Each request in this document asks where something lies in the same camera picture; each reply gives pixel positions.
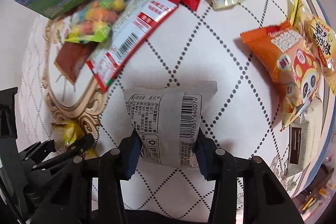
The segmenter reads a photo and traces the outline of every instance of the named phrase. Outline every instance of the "nutrition facts label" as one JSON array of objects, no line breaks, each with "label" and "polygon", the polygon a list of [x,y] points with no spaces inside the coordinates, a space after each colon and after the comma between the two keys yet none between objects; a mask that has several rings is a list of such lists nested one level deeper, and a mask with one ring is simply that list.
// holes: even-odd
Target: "nutrition facts label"
[{"label": "nutrition facts label", "polygon": [[133,94],[128,101],[127,111],[131,124],[138,133],[158,132],[159,106],[162,96]]},{"label": "nutrition facts label", "polygon": [[160,160],[158,122],[162,95],[133,94],[127,102],[131,124],[137,130],[145,158],[158,163]]}]

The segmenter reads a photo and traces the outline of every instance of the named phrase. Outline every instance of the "chinese characters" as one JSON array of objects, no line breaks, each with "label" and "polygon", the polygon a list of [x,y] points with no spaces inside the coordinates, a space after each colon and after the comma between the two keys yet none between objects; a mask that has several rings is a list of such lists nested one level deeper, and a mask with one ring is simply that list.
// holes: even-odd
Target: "chinese characters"
[{"label": "chinese characters", "polygon": [[331,55],[331,45],[330,45],[330,41],[327,35],[327,32],[325,32],[321,25],[317,22],[317,20],[314,18],[315,20],[315,26],[310,25],[310,27],[314,30],[313,31],[313,38],[316,41],[317,46],[320,46],[320,48],[322,49],[322,52],[326,55]]}]

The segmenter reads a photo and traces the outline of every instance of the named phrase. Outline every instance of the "cartoon character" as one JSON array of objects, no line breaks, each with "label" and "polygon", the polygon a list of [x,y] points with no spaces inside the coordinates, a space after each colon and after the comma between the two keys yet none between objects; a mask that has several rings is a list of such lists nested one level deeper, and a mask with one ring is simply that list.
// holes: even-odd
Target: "cartoon character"
[{"label": "cartoon character", "polygon": [[316,59],[302,50],[297,50],[294,60],[295,83],[300,88],[302,104],[299,112],[302,112],[312,101],[319,83]]}]

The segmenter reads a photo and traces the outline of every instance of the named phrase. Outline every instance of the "yellow snack bag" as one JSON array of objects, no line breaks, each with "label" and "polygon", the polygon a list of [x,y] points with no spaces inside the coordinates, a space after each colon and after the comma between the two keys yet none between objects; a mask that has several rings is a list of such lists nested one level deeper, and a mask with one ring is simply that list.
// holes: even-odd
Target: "yellow snack bag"
[{"label": "yellow snack bag", "polygon": [[[59,121],[51,123],[51,137],[54,139],[55,148],[60,153],[64,153],[70,145],[84,136],[84,131],[74,121]],[[93,148],[85,151],[82,156],[86,160],[98,157]]]},{"label": "yellow snack bag", "polygon": [[291,25],[307,40],[320,63],[322,74],[336,95],[336,39],[333,29],[309,12],[302,0],[294,0]]}]

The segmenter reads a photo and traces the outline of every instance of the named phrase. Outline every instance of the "table surface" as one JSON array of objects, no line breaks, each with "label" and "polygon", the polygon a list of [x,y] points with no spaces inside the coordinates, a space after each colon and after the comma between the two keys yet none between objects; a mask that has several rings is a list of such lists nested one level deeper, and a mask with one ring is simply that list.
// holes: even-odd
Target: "table surface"
[{"label": "table surface", "polygon": [[[229,10],[213,11],[201,0],[196,13],[183,5],[145,42],[102,94],[85,66],[74,86],[53,65],[61,47],[58,33],[64,21],[48,22],[34,16],[23,59],[19,93],[22,121],[31,142],[50,137],[54,119],[76,119],[95,138],[99,155],[115,148],[132,132],[123,90],[134,86],[151,89],[192,85],[215,80],[218,92],[202,113],[201,128],[218,147],[234,156],[261,156],[293,196],[315,174],[328,140],[334,97],[321,81],[323,130],[319,153],[303,172],[282,178],[288,157],[288,130],[280,133],[279,98],[261,63],[243,45],[239,34],[284,21],[293,0],[247,0]],[[316,0],[304,0],[323,18]],[[237,180],[237,217],[243,212],[243,183]],[[98,185],[94,183],[96,198]],[[206,222],[213,182],[205,182],[197,168],[174,169],[139,160],[129,182],[122,182],[126,208],[152,210],[189,221]]]}]

